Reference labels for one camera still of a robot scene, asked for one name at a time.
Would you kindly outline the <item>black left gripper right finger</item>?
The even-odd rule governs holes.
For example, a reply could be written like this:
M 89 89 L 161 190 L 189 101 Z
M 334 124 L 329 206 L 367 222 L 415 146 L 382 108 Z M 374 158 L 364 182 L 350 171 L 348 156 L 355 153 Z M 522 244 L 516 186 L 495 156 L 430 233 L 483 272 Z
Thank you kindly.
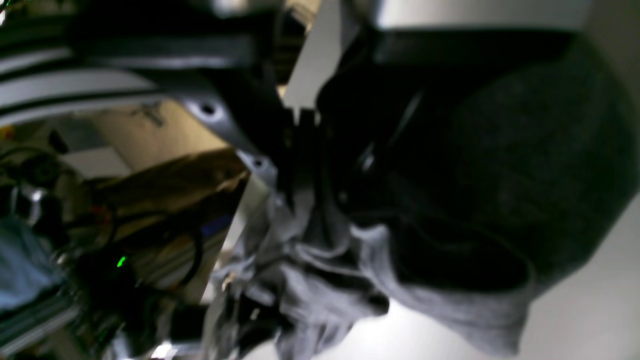
M 589 0 L 351 0 L 317 105 L 332 176 L 559 176 L 590 166 L 569 91 Z

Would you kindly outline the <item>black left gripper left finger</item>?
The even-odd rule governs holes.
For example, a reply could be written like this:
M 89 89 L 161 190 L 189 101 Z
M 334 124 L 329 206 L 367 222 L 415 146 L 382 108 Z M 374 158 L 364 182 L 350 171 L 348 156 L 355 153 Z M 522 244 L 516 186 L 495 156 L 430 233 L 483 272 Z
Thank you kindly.
M 292 114 L 271 55 L 280 10 L 80 10 L 1 27 L 1 124 L 170 99 L 273 192 Z

